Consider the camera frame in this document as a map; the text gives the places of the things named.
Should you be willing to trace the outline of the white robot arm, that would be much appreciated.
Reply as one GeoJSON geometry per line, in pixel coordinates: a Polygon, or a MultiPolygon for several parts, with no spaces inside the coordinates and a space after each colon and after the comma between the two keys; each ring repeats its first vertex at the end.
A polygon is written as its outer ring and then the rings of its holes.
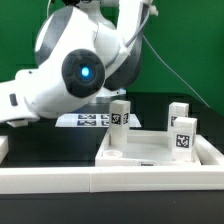
{"type": "Polygon", "coordinates": [[[153,0],[63,1],[38,33],[37,67],[0,83],[0,123],[54,119],[136,79],[143,28],[158,13],[153,0]]]}

